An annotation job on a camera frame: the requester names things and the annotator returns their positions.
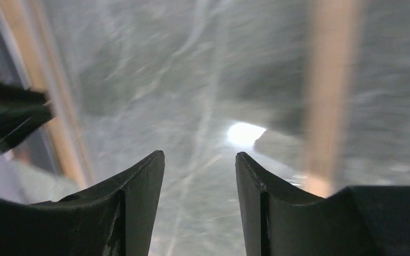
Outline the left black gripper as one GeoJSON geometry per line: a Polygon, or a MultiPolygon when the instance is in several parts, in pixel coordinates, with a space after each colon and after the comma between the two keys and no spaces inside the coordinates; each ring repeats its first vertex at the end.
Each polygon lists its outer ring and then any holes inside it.
{"type": "Polygon", "coordinates": [[[53,118],[45,94],[0,82],[0,155],[53,118]]]}

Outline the white wooden picture frame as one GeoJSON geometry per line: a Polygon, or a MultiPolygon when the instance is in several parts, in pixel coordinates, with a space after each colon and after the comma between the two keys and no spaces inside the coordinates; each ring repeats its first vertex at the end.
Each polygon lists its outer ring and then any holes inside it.
{"type": "MultiPolygon", "coordinates": [[[[358,41],[361,1],[312,1],[306,74],[304,189],[332,193],[344,135],[347,94],[358,41]]],[[[63,173],[81,188],[96,181],[66,68],[41,1],[0,1],[0,22],[25,83],[51,97],[48,133],[63,173]]]]}

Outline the clear acrylic glazing sheet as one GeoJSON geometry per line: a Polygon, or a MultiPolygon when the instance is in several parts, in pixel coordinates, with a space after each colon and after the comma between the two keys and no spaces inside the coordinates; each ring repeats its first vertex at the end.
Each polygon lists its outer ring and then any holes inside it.
{"type": "Polygon", "coordinates": [[[306,1],[44,1],[88,182],[154,150],[151,255],[244,255],[235,156],[286,166],[301,108],[306,1]]]}

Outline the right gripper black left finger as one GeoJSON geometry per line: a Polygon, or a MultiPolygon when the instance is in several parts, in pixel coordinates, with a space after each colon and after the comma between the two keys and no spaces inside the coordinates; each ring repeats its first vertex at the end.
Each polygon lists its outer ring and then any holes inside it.
{"type": "Polygon", "coordinates": [[[164,170],[157,150],[58,202],[0,199],[0,255],[148,255],[164,170]]]}

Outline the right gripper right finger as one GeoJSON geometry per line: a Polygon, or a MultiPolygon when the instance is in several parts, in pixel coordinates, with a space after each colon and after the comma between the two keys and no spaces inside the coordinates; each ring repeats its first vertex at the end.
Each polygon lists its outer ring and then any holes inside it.
{"type": "Polygon", "coordinates": [[[322,198],[236,155],[247,255],[410,255],[410,186],[348,186],[322,198]]]}

